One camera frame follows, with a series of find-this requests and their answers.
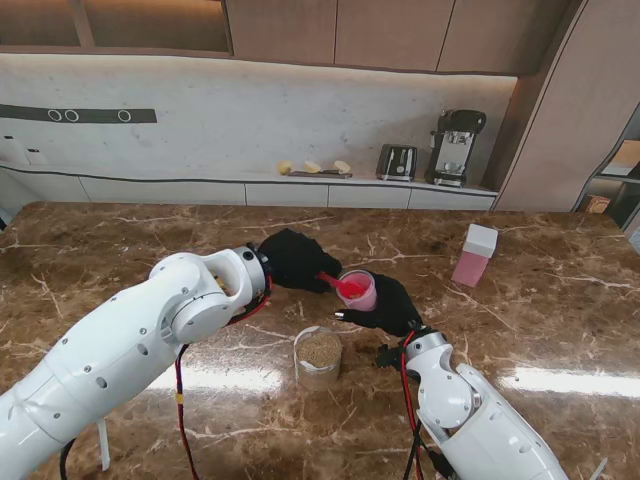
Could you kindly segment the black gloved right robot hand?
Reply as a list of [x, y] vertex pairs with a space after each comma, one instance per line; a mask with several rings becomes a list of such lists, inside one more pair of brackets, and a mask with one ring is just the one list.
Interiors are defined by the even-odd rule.
[[372, 311], [341, 309], [335, 312], [338, 320], [375, 329], [395, 337], [406, 337], [420, 330], [424, 324], [404, 286], [386, 275], [369, 272], [376, 289], [376, 305]]

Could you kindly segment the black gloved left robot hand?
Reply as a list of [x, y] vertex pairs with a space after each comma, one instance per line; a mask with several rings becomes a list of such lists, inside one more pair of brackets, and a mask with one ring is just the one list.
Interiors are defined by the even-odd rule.
[[328, 293], [331, 286], [318, 275], [336, 278], [342, 271], [341, 263], [316, 240], [288, 228], [269, 236], [258, 252], [266, 257], [273, 282], [288, 289]]

